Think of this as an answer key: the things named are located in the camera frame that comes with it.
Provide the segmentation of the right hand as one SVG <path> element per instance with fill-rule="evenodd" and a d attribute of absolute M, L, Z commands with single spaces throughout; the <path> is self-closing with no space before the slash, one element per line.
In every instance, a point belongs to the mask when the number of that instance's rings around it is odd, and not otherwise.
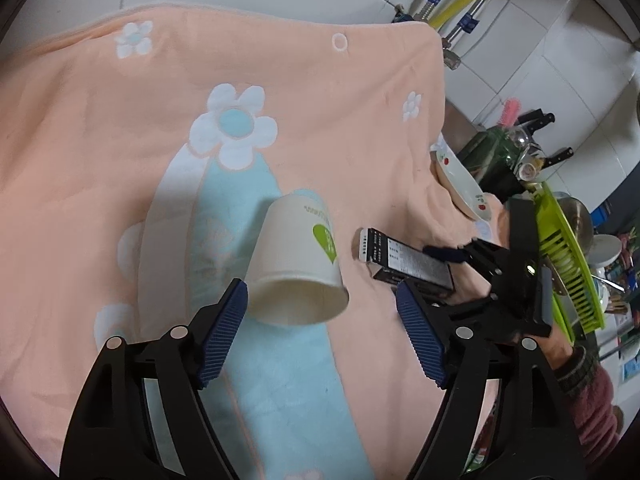
<path fill-rule="evenodd" d="M 574 347 L 556 325 L 552 326 L 548 337 L 535 336 L 534 339 L 552 370 L 558 370 L 574 356 Z"/>

